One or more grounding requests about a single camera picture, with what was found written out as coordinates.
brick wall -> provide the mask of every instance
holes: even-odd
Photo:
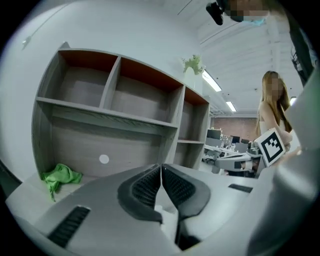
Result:
[[[258,137],[256,135],[256,123],[256,118],[212,118],[210,128],[221,128],[223,135],[239,136],[240,140],[253,141]]]

green cloth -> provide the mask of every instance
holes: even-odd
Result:
[[[53,171],[44,172],[42,179],[44,180],[51,199],[55,200],[54,192],[57,191],[61,183],[76,183],[81,181],[82,174],[71,170],[68,166],[58,163]]]

ceiling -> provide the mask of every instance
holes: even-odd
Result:
[[[57,6],[73,1],[47,2]],[[222,89],[215,92],[203,81],[202,94],[210,96],[212,116],[256,117],[262,93],[262,77],[269,70],[280,73],[290,97],[298,96],[303,87],[291,62],[292,43],[286,22],[269,16],[264,24],[257,26],[237,23],[224,16],[223,25],[218,26],[206,11],[207,3],[214,1],[130,0],[163,8],[194,32],[201,46],[206,71]],[[50,8],[50,5],[47,3],[45,8]],[[233,103],[236,112],[231,112],[226,101]]]

white wall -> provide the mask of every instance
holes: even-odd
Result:
[[[179,80],[183,79],[180,58],[200,53],[195,33],[173,16],[159,8],[123,1],[71,3],[50,18],[23,49],[22,41],[60,8],[38,15],[17,31],[1,60],[0,159],[22,181],[36,172],[31,121],[37,88],[64,41],[72,48],[135,58]]]

shelf divider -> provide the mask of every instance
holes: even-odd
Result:
[[[99,108],[107,109],[107,110],[111,108],[112,99],[114,97],[116,86],[117,86],[119,75],[120,75],[120,69],[121,69],[121,57],[118,56],[118,58],[116,59],[112,67],[108,80],[106,81],[106,84],[102,93],[101,101],[99,104]]]

